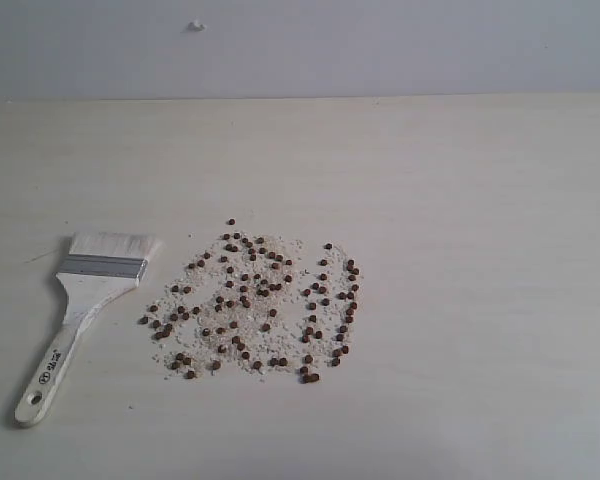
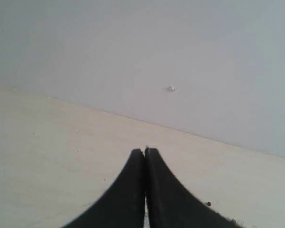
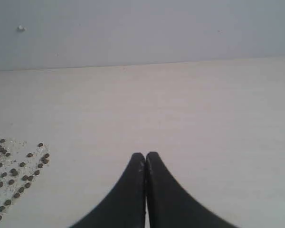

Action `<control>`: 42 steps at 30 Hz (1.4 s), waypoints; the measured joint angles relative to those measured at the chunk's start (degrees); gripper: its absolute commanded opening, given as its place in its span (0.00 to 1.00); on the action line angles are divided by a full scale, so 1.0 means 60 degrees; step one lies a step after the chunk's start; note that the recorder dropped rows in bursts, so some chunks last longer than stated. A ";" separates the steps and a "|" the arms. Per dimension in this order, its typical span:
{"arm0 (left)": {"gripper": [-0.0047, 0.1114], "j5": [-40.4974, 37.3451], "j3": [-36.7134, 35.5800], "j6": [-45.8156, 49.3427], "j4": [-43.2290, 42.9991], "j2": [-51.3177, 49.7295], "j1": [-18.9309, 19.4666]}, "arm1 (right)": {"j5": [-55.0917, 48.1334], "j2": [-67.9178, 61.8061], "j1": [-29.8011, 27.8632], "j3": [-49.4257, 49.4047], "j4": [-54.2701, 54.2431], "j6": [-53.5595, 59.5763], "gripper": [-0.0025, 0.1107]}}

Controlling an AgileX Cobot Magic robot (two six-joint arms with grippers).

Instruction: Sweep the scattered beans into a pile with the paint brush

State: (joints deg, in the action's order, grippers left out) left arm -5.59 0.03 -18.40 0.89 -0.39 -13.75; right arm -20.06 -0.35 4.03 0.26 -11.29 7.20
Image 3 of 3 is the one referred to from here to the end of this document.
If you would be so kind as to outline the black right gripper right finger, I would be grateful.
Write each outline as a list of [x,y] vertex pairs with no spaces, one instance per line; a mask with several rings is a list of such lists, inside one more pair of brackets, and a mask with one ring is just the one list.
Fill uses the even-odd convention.
[[151,228],[234,228],[196,201],[157,152],[146,156],[146,197]]

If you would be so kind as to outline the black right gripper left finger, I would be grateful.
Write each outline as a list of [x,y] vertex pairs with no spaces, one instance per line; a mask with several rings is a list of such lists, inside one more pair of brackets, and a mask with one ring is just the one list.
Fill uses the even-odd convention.
[[145,158],[133,153],[118,182],[74,228],[145,227]]

